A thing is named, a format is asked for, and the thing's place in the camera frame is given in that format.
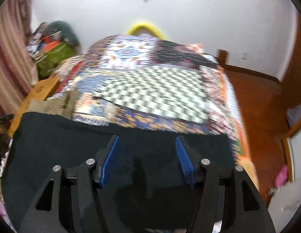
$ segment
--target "yellow arch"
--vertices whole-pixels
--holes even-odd
[[[161,32],[158,31],[154,26],[152,26],[151,24],[149,24],[147,22],[138,22],[138,23],[134,24],[128,30],[127,34],[134,35],[134,33],[139,29],[146,29],[146,30],[150,31],[155,37],[165,40],[165,37],[161,34]]]

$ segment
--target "ridged blue pad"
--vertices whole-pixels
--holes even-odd
[[[195,186],[196,184],[195,177],[194,177],[195,168],[192,165],[188,157],[188,154],[185,150],[185,147],[179,137],[175,139],[175,150],[178,156],[178,160],[180,161],[186,183],[190,184],[192,187]]]
[[[111,148],[111,150],[109,151],[106,160],[102,166],[102,177],[100,180],[100,186],[104,187],[107,182],[110,179],[111,173],[113,172],[114,168],[113,166],[115,166],[116,164],[116,160],[117,160],[117,149],[118,149],[118,142],[119,142],[119,137],[117,137],[114,141],[114,144]]]

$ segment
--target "pink curtain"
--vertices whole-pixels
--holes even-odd
[[[16,113],[37,83],[37,68],[26,50],[29,37],[30,0],[5,0],[0,7],[0,116]]]

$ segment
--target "checkered cloth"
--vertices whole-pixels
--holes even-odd
[[[207,99],[198,71],[152,66],[108,80],[96,97],[158,116],[204,123]]]

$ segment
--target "white wall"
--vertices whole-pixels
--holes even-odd
[[[203,43],[212,55],[227,50],[228,64],[281,78],[294,46],[296,17],[290,0],[32,0],[31,26],[66,21],[86,51],[107,35],[147,21],[168,40]]]

